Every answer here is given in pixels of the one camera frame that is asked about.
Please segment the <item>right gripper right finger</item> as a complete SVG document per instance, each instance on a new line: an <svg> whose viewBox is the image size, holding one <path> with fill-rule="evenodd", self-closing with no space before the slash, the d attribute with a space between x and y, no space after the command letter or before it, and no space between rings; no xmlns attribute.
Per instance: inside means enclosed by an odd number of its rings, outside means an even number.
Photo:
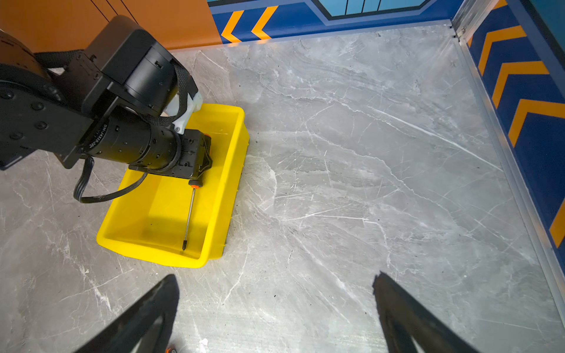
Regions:
<svg viewBox="0 0 565 353"><path fill-rule="evenodd" d="M388 351L477 351L386 273L375 277L373 294Z"/></svg>

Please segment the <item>black orange handled screwdriver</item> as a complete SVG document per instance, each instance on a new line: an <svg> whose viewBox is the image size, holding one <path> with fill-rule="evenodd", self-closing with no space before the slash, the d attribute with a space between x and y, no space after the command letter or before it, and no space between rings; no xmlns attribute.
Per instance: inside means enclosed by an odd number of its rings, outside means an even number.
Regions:
<svg viewBox="0 0 565 353"><path fill-rule="evenodd" d="M198 143L198 147L190 147L188 152L190 155L195 155L195 160L193 166L193 173L191 178L189 179L189 186L191 187L191 201L190 206L188 208L188 218L185 227L185 235L182 243L182 251L185 251L188 245L188 234L190 229L191 223L191 216L192 211L194 209L194 200L196 197L196 191L203 186L203 175L204 173L211 168L212 166L212 159L210 157L210 147L211 147L211 137L206 135L200 131L198 132L198 138L196 140L190 140L190 145Z"/></svg>

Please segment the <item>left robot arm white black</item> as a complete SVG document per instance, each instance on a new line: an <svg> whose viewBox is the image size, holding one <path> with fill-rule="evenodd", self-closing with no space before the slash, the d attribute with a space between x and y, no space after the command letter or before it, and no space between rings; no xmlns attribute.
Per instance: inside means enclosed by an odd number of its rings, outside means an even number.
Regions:
<svg viewBox="0 0 565 353"><path fill-rule="evenodd" d="M100 158L199 179L211 139L188 129L202 95L145 29L116 16L81 50L34 53L1 34L1 168L49 151L67 169Z"/></svg>

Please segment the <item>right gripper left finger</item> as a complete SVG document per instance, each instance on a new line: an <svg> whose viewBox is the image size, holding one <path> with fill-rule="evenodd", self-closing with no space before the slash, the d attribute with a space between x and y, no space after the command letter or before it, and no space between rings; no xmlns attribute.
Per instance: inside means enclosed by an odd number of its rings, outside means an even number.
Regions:
<svg viewBox="0 0 565 353"><path fill-rule="evenodd" d="M180 290L169 274L78 352L166 352L172 336Z"/></svg>

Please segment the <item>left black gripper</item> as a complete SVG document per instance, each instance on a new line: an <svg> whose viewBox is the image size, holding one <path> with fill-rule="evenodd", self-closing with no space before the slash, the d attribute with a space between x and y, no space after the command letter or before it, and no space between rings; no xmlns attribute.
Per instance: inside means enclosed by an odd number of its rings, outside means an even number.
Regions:
<svg viewBox="0 0 565 353"><path fill-rule="evenodd" d="M130 170L163 177L202 180L211 169L211 137L196 129L182 135L164 127L152 126L147 148Z"/></svg>

